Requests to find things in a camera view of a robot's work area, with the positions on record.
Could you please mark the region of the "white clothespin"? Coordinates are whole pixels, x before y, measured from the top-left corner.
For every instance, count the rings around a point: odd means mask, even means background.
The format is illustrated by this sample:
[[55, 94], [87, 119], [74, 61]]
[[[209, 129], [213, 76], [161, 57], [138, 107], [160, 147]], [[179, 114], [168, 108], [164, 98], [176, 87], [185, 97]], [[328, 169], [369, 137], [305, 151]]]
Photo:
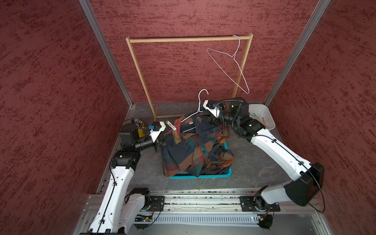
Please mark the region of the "white clothespin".
[[170, 122], [170, 121], [166, 121], [166, 124], [173, 130], [173, 131], [176, 131], [177, 128]]

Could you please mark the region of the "plaid shirt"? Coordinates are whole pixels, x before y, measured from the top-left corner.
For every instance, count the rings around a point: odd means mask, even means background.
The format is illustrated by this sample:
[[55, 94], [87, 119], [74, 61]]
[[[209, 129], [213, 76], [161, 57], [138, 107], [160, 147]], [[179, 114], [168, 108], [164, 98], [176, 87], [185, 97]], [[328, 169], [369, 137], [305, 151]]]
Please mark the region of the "plaid shirt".
[[182, 172], [194, 177], [220, 175], [231, 168], [234, 154], [224, 146], [230, 135], [228, 124], [203, 111], [180, 117], [174, 126], [161, 145], [165, 177]]

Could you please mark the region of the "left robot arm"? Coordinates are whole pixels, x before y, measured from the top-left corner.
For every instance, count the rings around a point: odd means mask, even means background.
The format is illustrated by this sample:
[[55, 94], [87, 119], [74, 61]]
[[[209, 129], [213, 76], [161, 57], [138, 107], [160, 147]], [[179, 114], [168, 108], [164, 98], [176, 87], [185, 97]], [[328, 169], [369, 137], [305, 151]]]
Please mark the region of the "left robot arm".
[[121, 127], [121, 148], [109, 165], [109, 186], [86, 235], [127, 235], [141, 210], [153, 205], [149, 189], [135, 188], [131, 193], [126, 191], [135, 174], [141, 151], [157, 148], [160, 144], [158, 137], [165, 128], [162, 121], [148, 126], [144, 122], [137, 124], [134, 119]]

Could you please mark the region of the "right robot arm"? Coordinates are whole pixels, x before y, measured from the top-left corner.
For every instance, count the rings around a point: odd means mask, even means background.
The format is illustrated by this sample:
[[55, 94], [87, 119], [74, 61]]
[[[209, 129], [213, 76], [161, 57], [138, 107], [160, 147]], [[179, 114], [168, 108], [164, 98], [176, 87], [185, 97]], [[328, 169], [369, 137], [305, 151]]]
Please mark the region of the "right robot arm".
[[311, 163], [281, 143], [265, 123], [249, 114], [249, 103], [242, 98], [222, 100], [214, 104], [214, 116], [228, 124], [234, 133], [265, 152], [289, 176], [290, 181], [264, 186], [254, 196], [254, 206], [264, 212], [280, 202], [309, 205], [317, 194], [323, 194], [325, 168]]

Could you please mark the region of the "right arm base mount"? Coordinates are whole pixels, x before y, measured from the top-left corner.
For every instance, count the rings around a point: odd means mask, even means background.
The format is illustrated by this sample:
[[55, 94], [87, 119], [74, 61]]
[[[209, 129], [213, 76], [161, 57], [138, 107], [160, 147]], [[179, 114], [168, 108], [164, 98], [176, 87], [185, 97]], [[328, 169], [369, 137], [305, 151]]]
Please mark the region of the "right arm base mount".
[[280, 206], [277, 203], [267, 204], [260, 196], [240, 196], [240, 206], [243, 212], [280, 212]]

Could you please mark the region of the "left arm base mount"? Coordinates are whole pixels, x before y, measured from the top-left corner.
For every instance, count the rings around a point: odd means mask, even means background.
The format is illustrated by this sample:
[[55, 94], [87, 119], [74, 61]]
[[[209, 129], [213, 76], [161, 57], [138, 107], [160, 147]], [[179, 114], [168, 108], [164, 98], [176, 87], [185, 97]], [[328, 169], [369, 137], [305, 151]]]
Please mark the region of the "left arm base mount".
[[165, 206], [164, 196], [151, 196], [150, 200], [146, 202], [145, 206], [140, 210], [140, 212], [162, 212]]

